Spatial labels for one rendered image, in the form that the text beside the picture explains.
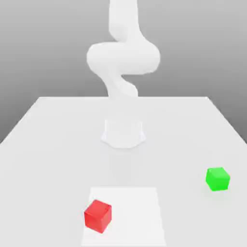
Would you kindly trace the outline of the small green cube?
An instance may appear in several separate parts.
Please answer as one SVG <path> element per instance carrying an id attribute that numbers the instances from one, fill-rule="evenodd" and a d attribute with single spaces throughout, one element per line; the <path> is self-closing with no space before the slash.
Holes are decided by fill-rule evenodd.
<path id="1" fill-rule="evenodd" d="M 213 167 L 207 169 L 206 183 L 212 191 L 227 190 L 230 179 L 230 175 L 223 167 Z"/>

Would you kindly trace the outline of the small red cube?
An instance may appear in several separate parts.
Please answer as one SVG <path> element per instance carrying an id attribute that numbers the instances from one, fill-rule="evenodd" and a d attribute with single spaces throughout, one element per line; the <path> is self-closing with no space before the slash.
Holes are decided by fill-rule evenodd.
<path id="1" fill-rule="evenodd" d="M 112 220 L 112 207 L 95 199 L 84 211 L 84 222 L 87 228 L 103 233 Z"/>

